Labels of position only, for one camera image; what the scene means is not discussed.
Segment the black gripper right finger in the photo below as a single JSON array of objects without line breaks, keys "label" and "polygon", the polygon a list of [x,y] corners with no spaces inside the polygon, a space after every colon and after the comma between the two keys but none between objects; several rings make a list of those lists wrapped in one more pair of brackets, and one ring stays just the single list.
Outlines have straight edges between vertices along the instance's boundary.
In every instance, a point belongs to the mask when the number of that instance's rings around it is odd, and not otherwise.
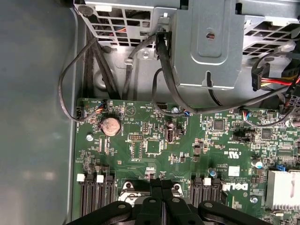
[{"label": "black gripper right finger", "polygon": [[172,181],[162,180],[162,197],[178,225],[268,225],[269,223],[218,202],[204,201],[197,209],[172,193]]}]

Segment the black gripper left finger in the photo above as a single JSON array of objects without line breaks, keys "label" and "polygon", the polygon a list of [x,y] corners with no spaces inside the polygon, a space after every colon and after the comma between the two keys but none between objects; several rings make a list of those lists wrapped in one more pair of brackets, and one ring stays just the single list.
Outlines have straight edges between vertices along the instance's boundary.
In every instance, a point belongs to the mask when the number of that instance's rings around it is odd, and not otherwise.
[{"label": "black gripper left finger", "polygon": [[150,181],[150,196],[141,204],[132,206],[116,201],[81,218],[70,225],[159,225],[162,213],[162,183],[160,179]]}]

